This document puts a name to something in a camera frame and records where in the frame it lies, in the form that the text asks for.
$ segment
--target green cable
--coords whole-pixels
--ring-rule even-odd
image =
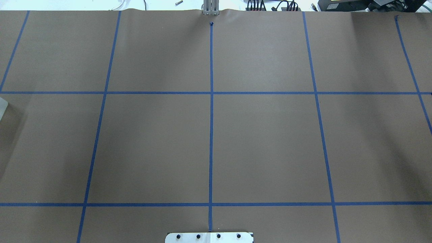
[[[429,7],[427,7],[426,5],[422,5],[425,9],[427,9],[427,10],[429,10],[429,12],[431,12],[432,13],[432,9],[430,9]]]

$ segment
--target gray brown surface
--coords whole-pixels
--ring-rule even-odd
[[[1,77],[25,14],[0,12]],[[320,93],[317,110],[313,93],[263,93],[314,91],[301,13],[127,10],[108,91],[128,93],[105,93],[102,103],[117,16],[29,14],[0,90],[10,103],[0,122],[0,242],[163,242],[169,232],[208,231],[210,168],[212,202],[222,203],[213,231],[337,242],[324,151],[335,202],[351,204],[335,206],[341,243],[431,241],[432,136],[417,94]],[[401,16],[430,116],[421,48],[432,15]],[[393,13],[306,19],[318,91],[416,91]],[[260,95],[210,94],[209,21],[214,91]],[[362,205],[400,203],[392,201],[408,205]]]

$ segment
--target sticker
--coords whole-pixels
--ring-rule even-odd
[[[336,9],[337,6],[339,6],[338,3],[329,4],[329,5],[327,6],[327,9],[326,9],[326,10]]]

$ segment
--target blue grid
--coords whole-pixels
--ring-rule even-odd
[[[17,41],[15,43],[14,49],[12,51],[11,57],[9,59],[9,63],[7,65],[5,74],[3,76],[2,82],[0,84],[0,94],[103,94],[102,104],[101,104],[101,111],[99,114],[99,121],[98,121],[98,127],[96,131],[96,137],[95,137],[95,143],[92,153],[92,159],[90,164],[90,170],[89,170],[89,176],[87,180],[87,186],[86,186],[86,192],[84,197],[83,203],[0,203],[0,207],[82,207],[82,214],[81,214],[81,220],[79,224],[79,232],[77,236],[77,242],[80,242],[81,234],[83,230],[84,225],[84,218],[86,214],[86,208],[87,207],[208,207],[209,209],[209,231],[212,230],[212,207],[287,207],[287,206],[331,206],[333,209],[333,217],[334,217],[334,225],[335,225],[335,232],[337,237],[337,242],[340,243],[340,234],[339,234],[339,227],[338,227],[338,221],[337,221],[337,212],[336,207],[337,206],[367,206],[367,205],[432,205],[432,201],[366,201],[366,202],[336,202],[334,200],[334,192],[333,192],[333,186],[331,181],[331,173],[330,173],[330,166],[328,162],[327,157],[327,149],[326,149],[326,143],[325,143],[325,137],[324,137],[324,129],[322,125],[322,119],[321,119],[321,110],[319,105],[319,95],[417,95],[419,97],[420,104],[422,106],[426,122],[429,126],[430,132],[432,134],[432,126],[431,122],[428,116],[428,113],[426,111],[422,95],[429,95],[431,92],[420,92],[416,78],[414,76],[414,72],[410,63],[410,60],[408,58],[407,51],[405,49],[405,45],[402,39],[402,34],[400,32],[399,23],[398,23],[398,16],[395,16],[395,24],[397,33],[399,35],[401,47],[403,50],[403,53],[405,55],[409,70],[411,72],[411,76],[414,82],[414,85],[416,87],[416,92],[320,92],[317,91],[317,86],[315,82],[315,74],[314,74],[314,68],[313,68],[313,62],[312,62],[312,54],[309,44],[309,37],[308,37],[308,29],[307,29],[307,23],[306,23],[306,17],[305,13],[303,12],[303,23],[305,28],[305,37],[306,37],[306,45],[308,49],[308,57],[309,57],[309,64],[311,69],[311,77],[312,77],[312,83],[313,83],[313,92],[217,92],[213,90],[213,22],[210,23],[210,92],[147,92],[147,91],[108,91],[108,85],[109,85],[109,78],[111,74],[111,67],[112,67],[112,61],[114,58],[114,51],[115,51],[115,45],[118,35],[118,29],[120,25],[120,19],[121,19],[121,11],[118,13],[118,19],[117,19],[117,25],[115,29],[114,34],[114,41],[112,45],[111,50],[111,57],[110,62],[108,66],[108,72],[105,82],[105,90],[104,91],[94,91],[94,92],[87,92],[87,91],[70,91],[70,92],[64,92],[64,91],[2,91],[4,83],[6,81],[6,77],[9,71],[9,68],[12,64],[13,57],[15,55],[16,49],[19,45],[19,41],[21,39],[22,33],[25,28],[25,24],[27,23],[27,20],[29,18],[30,11],[27,11],[27,14],[24,19],[24,23],[22,24],[21,30],[19,32]],[[90,183],[92,179],[92,172],[95,162],[95,156],[96,156],[96,150],[98,146],[98,139],[99,139],[99,133],[100,128],[102,124],[102,117],[103,112],[105,108],[105,101],[106,96],[108,94],[184,94],[184,95],[210,95],[210,157],[209,157],[209,202],[208,203],[88,203],[88,196],[89,196],[89,190],[90,190]],[[327,170],[327,179],[329,184],[329,191],[330,191],[330,198],[331,202],[264,202],[264,203],[214,203],[213,202],[213,104],[214,104],[214,95],[314,95],[316,107],[317,107],[317,115],[318,115],[318,121],[320,126],[320,132],[321,132],[321,141],[323,146],[323,153],[324,153],[324,159],[326,163],[326,170]]]

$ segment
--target horizontal blue line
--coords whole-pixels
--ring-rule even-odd
[[[331,202],[216,202],[213,207],[331,206]]]
[[[208,207],[210,203],[87,203],[87,207]],[[213,207],[284,207],[284,206],[332,206],[331,202],[216,202]],[[432,201],[345,201],[335,202],[335,206],[368,205],[432,205]],[[82,207],[84,203],[31,203],[4,202],[0,207]]]
[[[104,91],[0,91],[0,94],[104,94]],[[318,95],[430,95],[431,92],[331,92],[318,91]],[[268,92],[249,92],[249,91],[107,91],[107,94],[168,94],[168,95],[314,95],[315,92],[308,91],[268,91]]]

